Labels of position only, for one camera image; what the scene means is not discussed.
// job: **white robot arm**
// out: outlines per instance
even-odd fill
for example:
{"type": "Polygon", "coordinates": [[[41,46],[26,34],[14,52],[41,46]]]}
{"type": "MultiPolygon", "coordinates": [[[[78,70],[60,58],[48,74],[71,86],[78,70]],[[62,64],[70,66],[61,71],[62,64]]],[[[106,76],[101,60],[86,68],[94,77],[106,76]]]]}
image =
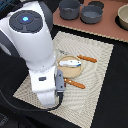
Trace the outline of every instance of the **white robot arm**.
{"type": "Polygon", "coordinates": [[[52,13],[42,1],[26,3],[0,20],[1,48],[8,55],[26,61],[32,91],[44,107],[55,105],[57,89],[65,90],[61,71],[61,89],[56,86],[60,78],[56,79],[58,70],[50,35],[52,25],[52,13]]]}

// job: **placemat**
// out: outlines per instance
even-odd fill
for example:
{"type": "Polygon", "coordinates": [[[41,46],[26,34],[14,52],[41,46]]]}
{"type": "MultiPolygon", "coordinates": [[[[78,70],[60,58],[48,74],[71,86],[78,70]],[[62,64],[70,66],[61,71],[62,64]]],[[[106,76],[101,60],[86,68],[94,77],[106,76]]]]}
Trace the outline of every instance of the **placemat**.
{"type": "MultiPolygon", "coordinates": [[[[57,59],[64,56],[59,50],[97,59],[96,63],[81,60],[84,65],[83,72],[80,76],[72,79],[84,84],[86,88],[80,89],[67,84],[61,106],[56,110],[49,111],[82,128],[89,128],[93,120],[113,45],[61,31],[53,39],[53,44],[57,59]]],[[[15,92],[14,97],[44,109],[36,94],[31,91],[29,75],[15,92]]]]}
{"type": "MultiPolygon", "coordinates": [[[[85,0],[85,6],[88,5],[92,0],[85,0]]],[[[118,15],[118,9],[128,4],[110,0],[101,0],[104,4],[102,19],[99,23],[90,25],[85,24],[80,20],[80,15],[75,20],[64,20],[60,17],[59,8],[53,13],[53,23],[54,25],[101,36],[114,40],[119,40],[122,42],[128,42],[128,31],[120,28],[116,23],[116,16],[118,15]]]]}

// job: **gray bowl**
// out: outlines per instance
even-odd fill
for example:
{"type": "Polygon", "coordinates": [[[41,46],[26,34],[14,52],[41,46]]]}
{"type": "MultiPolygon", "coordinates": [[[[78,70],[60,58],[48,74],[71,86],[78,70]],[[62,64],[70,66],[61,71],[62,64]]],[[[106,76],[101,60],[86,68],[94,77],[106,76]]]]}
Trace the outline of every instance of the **gray bowl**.
{"type": "Polygon", "coordinates": [[[102,14],[103,10],[98,6],[84,6],[81,10],[81,20],[87,24],[95,24],[101,20],[102,14]]]}
{"type": "Polygon", "coordinates": [[[59,3],[60,17],[74,20],[79,17],[80,2],[78,0],[62,0],[59,3]]]}
{"type": "Polygon", "coordinates": [[[128,4],[118,9],[118,16],[121,26],[128,30],[128,4]]]}

